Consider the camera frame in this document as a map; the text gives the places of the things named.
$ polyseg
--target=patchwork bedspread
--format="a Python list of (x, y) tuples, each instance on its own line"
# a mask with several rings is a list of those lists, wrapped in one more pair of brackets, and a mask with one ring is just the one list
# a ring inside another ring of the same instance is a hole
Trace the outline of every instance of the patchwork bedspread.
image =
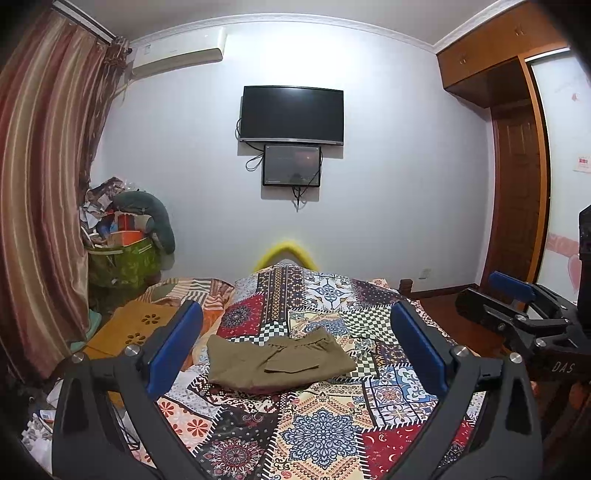
[[(264, 343), (329, 331), (357, 362), (348, 375), (257, 397), (207, 381), (206, 348), (158, 400), (195, 461), (214, 480), (378, 480), (396, 463), (437, 404), (389, 327), (403, 298), (373, 283), (278, 264), (236, 283), (217, 334)], [(421, 317), (434, 323), (419, 302)], [(475, 394), (444, 465), (466, 445), (482, 405)], [(143, 446), (137, 459), (153, 466)]]

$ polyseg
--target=metal screw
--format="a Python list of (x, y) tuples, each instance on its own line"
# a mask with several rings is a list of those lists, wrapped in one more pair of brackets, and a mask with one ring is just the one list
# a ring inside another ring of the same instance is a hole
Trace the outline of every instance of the metal screw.
[(74, 355), (72, 355), (72, 361), (75, 364), (79, 364), (82, 362), (82, 360), (84, 360), (84, 354), (82, 352), (76, 352)]
[(127, 356), (136, 356), (139, 353), (139, 345), (136, 343), (132, 343), (125, 347), (125, 355)]
[(456, 345), (453, 349), (453, 354), (455, 356), (468, 356), (470, 355), (470, 350), (467, 346), (463, 345)]
[(511, 352), (509, 354), (509, 360), (511, 360), (514, 364), (520, 364), (523, 361), (523, 357), (517, 352)]

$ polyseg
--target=monitor screen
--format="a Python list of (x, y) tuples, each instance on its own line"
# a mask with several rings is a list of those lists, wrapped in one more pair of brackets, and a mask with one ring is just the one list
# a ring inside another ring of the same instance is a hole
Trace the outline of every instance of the monitor screen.
[(320, 186), (320, 147), (265, 145), (262, 162), (265, 186)]
[(342, 90), (247, 86), (240, 138), (342, 145), (343, 119)]

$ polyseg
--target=air conditioner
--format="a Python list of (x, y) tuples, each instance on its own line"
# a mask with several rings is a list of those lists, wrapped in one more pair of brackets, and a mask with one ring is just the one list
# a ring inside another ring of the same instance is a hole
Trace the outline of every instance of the air conditioner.
[(171, 35), (138, 48), (132, 77), (139, 79), (169, 70), (223, 59), (226, 30), (204, 28)]

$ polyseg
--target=green bag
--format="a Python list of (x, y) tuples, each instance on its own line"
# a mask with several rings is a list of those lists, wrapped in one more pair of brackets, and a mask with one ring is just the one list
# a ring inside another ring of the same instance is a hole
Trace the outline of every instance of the green bag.
[(160, 271), (160, 256), (151, 239), (127, 247), (87, 248), (88, 281), (99, 287), (140, 287)]

